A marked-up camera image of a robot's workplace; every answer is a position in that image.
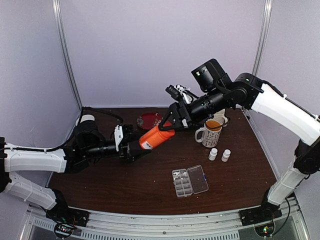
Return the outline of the orange pill bottle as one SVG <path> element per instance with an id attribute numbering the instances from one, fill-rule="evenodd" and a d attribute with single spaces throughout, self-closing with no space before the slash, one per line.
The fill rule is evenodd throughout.
<path id="1" fill-rule="evenodd" d="M 152 150 L 174 135 L 174 129 L 161 131 L 159 125 L 156 125 L 139 139 L 139 144 L 144 150 Z"/>

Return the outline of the small white bottle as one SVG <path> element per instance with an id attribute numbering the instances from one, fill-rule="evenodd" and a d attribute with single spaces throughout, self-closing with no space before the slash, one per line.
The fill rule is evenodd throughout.
<path id="1" fill-rule="evenodd" d="M 221 156 L 221 160 L 223 162 L 227 162 L 228 159 L 230 158 L 230 155 L 231 155 L 231 151 L 229 149 L 225 149 L 222 156 Z"/>
<path id="2" fill-rule="evenodd" d="M 212 148 L 210 150 L 209 155 L 208 155 L 208 159 L 210 161 L 214 161 L 216 159 L 217 155 L 218 155 L 218 150 L 216 148 Z"/>

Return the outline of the clear plastic pill organizer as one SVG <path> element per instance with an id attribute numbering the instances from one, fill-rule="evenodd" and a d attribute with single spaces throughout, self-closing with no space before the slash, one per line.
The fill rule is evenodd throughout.
<path id="1" fill-rule="evenodd" d="M 175 193 L 178 198 L 201 194 L 209 190 L 207 177 L 201 165 L 175 170 L 186 170 L 187 172 L 187 178 L 180 179 L 174 179 L 171 172 Z"/>

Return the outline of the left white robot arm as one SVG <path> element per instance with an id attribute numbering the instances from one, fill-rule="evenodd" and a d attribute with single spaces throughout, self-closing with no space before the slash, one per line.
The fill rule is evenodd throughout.
<path id="1" fill-rule="evenodd" d="M 93 115 L 77 119 L 71 134 L 71 145 L 53 148 L 23 147 L 0 139 L 0 191 L 51 210 L 61 222 L 72 218 L 72 211 L 57 190 L 42 187 L 20 175 L 19 171 L 79 173 L 90 163 L 102 158 L 120 157 L 132 163 L 151 152 L 140 144 L 141 135 L 132 125 L 117 125 L 114 137 L 106 139 L 99 131 Z"/>

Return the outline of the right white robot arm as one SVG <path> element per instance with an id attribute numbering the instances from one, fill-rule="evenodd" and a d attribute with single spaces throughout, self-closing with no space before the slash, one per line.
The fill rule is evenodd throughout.
<path id="1" fill-rule="evenodd" d="M 259 220 L 268 220 L 286 197 L 303 179 L 320 169 L 320 120 L 274 85 L 250 73 L 241 73 L 231 80 L 216 59 L 210 59 L 191 74 L 204 92 L 191 103 L 182 92 L 170 85 L 166 92 L 171 104 L 159 125 L 161 131 L 183 130 L 211 118 L 215 113 L 237 105 L 269 117 L 299 137 L 295 159 L 281 178 L 266 191 L 262 206 L 256 210 Z"/>

